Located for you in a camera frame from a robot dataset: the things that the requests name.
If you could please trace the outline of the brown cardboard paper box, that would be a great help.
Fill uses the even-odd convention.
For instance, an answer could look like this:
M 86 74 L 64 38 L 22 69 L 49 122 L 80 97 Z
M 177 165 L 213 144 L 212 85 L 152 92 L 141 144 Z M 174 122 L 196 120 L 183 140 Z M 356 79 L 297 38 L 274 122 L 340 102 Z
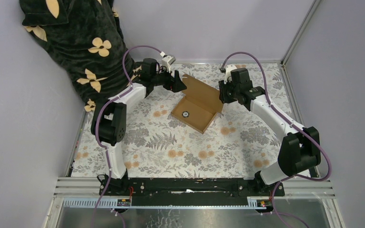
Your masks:
M 182 76 L 182 81 L 187 89 L 182 91 L 184 97 L 171 111 L 171 116 L 203 134 L 216 115 L 222 113 L 220 92 L 187 74 Z

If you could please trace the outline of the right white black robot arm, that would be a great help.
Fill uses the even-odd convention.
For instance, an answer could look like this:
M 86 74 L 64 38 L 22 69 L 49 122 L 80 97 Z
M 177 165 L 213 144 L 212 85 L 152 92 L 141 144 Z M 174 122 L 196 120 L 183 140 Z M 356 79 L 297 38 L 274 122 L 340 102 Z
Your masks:
M 253 86 L 247 69 L 228 65 L 221 68 L 221 72 L 225 74 L 224 79 L 219 81 L 221 102 L 238 102 L 244 106 L 261 118 L 281 143 L 277 161 L 255 175 L 253 188 L 258 195 L 267 195 L 272 190 L 272 184 L 321 163 L 316 128 L 306 128 L 284 113 L 272 102 L 263 87 Z

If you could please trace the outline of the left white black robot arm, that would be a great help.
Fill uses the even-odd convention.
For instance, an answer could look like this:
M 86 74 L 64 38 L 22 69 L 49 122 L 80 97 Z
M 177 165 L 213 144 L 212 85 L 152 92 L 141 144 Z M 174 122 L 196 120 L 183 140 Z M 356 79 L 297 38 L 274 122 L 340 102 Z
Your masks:
M 126 167 L 122 156 L 122 140 L 126 133 L 127 111 L 145 99 L 156 86 L 174 93 L 187 87 L 180 79 L 178 70 L 171 70 L 175 57 L 166 55 L 158 63 L 153 58 L 144 59 L 141 65 L 141 76 L 118 95 L 96 105 L 91 124 L 91 133 L 96 137 L 99 146 L 105 149 L 108 164 L 108 175 L 113 180 L 110 189 L 116 195 L 128 191 L 128 183 L 123 179 Z

